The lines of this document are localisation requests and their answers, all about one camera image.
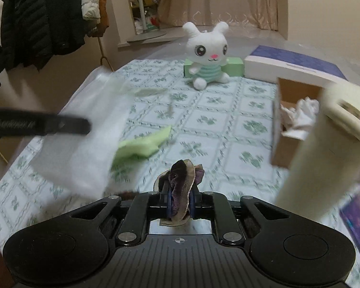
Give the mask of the black puffer jacket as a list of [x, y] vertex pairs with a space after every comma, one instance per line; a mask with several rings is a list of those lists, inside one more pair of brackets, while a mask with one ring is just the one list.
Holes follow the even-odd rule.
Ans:
[[41, 70], [53, 56], [68, 55], [84, 45], [81, 0], [2, 2], [0, 73], [19, 65]]

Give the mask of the white bunny plush toy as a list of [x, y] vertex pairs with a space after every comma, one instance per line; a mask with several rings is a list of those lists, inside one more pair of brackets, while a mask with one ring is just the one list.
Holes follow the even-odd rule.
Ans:
[[193, 87], [206, 89], [209, 83], [229, 82], [229, 75], [222, 70], [227, 61], [228, 42], [225, 34], [229, 30], [226, 22], [219, 22], [210, 32], [200, 32], [192, 22], [186, 22], [183, 30], [188, 36], [186, 56], [192, 62], [188, 69]]

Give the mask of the beige curtain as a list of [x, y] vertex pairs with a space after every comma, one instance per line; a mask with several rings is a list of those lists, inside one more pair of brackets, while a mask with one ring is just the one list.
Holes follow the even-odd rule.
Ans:
[[169, 26], [226, 22], [232, 27], [278, 30], [277, 0], [159, 0], [157, 15]]

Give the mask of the light green small box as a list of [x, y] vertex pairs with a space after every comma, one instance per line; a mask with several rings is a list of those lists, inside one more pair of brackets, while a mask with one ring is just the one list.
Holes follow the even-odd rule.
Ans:
[[[185, 59], [183, 65], [183, 75], [185, 78], [191, 78], [189, 68], [192, 65], [192, 61]], [[222, 71], [227, 73], [230, 77], [243, 77], [244, 76], [244, 61], [239, 57], [228, 57], [227, 64], [222, 66]]]

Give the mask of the brown fuzzy scrunchie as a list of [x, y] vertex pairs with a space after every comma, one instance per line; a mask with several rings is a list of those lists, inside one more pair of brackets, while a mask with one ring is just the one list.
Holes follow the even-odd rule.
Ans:
[[117, 195], [121, 198], [121, 202], [117, 207], [113, 208], [107, 219], [103, 222], [101, 228], [102, 233], [108, 238], [112, 238], [118, 231], [119, 226], [125, 219], [125, 216], [132, 204], [132, 201], [137, 195], [139, 195], [139, 192], [118, 192]]

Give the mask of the light green cloth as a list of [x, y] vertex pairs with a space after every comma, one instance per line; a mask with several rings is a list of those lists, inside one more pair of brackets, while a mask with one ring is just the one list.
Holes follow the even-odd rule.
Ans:
[[120, 142], [112, 164], [117, 164], [131, 157], [151, 157], [167, 141], [171, 130], [172, 127], [167, 126], [149, 135]]

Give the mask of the green floral tablecloth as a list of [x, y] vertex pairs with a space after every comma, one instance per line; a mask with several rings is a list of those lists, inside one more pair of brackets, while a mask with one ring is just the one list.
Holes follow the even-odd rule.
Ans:
[[[171, 126], [170, 138], [147, 159], [113, 167], [108, 193], [146, 192], [180, 159], [202, 164], [202, 191], [230, 200], [242, 195], [273, 202], [287, 171], [271, 165], [274, 84], [233, 77], [227, 84], [193, 89], [180, 60], [134, 60], [121, 73], [138, 88], [164, 88], [165, 94], [137, 97], [122, 137], [142, 137]], [[166, 116], [169, 103], [174, 115]], [[31, 166], [41, 148], [36, 137], [0, 181], [0, 248], [16, 231], [60, 215], [86, 200], [42, 178]]]

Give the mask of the purple velvet scrunchie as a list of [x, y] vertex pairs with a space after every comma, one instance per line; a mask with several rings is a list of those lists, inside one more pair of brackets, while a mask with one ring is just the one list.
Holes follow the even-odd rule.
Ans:
[[160, 226], [177, 227], [185, 225], [194, 215], [198, 199], [198, 185], [204, 177], [202, 164], [194, 165], [191, 160], [179, 160], [161, 173], [155, 180], [153, 190], [164, 197], [166, 217]]

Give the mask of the brown cardboard box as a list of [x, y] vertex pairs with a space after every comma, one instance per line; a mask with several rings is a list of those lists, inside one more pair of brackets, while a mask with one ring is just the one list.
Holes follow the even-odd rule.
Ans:
[[320, 86], [312, 84], [277, 80], [273, 103], [272, 165], [289, 167], [299, 144], [313, 128], [321, 90]]

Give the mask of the cream thermos bottle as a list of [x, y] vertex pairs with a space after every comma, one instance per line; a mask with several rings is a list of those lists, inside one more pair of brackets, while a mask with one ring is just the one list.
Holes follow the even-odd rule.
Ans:
[[360, 181], [360, 86], [328, 85], [275, 205], [319, 221]]

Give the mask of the metal coat rack stand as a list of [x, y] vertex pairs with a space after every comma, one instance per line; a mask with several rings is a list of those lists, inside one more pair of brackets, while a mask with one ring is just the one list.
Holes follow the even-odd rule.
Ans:
[[107, 65], [107, 66], [109, 67], [109, 69], [113, 72], [113, 71], [114, 71], [114, 68], [113, 68], [113, 66], [111, 65], [108, 57], [106, 56], [106, 53], [105, 53], [105, 51], [104, 51], [104, 47], [103, 47], [101, 38], [100, 38], [100, 37], [97, 37], [97, 41], [98, 41], [98, 44], [99, 44], [99, 50], [100, 50], [100, 54], [101, 54], [101, 57], [100, 57], [100, 65], [101, 65], [101, 66]]

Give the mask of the white blue flat box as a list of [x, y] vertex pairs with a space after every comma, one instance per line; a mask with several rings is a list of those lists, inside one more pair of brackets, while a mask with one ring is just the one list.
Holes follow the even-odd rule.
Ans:
[[244, 77], [268, 83], [282, 78], [320, 87], [347, 80], [331, 62], [270, 46], [257, 46], [245, 58]]

